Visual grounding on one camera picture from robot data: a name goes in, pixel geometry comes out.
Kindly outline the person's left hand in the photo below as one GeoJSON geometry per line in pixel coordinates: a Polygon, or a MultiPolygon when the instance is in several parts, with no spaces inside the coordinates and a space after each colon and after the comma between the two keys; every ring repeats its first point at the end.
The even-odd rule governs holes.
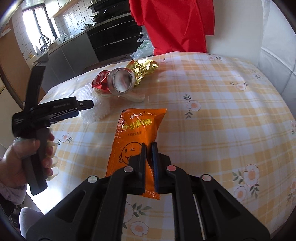
{"type": "Polygon", "coordinates": [[[40,141],[17,138],[1,158],[1,183],[6,187],[19,188],[26,185],[27,178],[22,160],[32,156],[40,147],[40,141]]]}

